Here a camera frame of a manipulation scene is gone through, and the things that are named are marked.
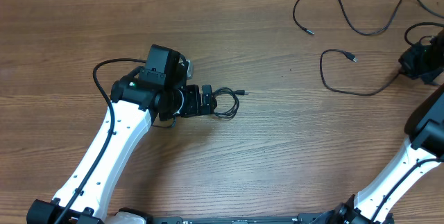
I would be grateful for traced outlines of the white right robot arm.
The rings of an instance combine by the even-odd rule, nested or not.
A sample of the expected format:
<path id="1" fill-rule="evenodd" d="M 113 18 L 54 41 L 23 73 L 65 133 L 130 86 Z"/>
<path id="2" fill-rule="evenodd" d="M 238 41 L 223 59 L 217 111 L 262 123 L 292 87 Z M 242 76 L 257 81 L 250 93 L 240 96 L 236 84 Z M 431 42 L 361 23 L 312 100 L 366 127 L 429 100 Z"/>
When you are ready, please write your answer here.
<path id="1" fill-rule="evenodd" d="M 443 86 L 411 114 L 400 151 L 364 189 L 341 203 L 326 223 L 393 223 L 391 208 L 430 170 L 443 163 Z"/>

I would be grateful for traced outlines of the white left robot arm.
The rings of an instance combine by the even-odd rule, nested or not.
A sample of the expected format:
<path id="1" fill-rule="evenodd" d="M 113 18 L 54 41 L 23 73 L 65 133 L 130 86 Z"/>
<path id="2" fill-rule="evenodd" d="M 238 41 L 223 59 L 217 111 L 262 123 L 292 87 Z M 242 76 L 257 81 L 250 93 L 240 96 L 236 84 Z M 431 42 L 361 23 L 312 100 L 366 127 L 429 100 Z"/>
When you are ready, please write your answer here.
<path id="1" fill-rule="evenodd" d="M 183 54 L 152 45 L 147 59 L 101 93 L 108 108 L 93 142 L 52 200 L 33 202 L 27 223 L 104 223 L 121 173 L 154 120 L 213 114 L 211 86 L 187 84 L 193 70 Z"/>

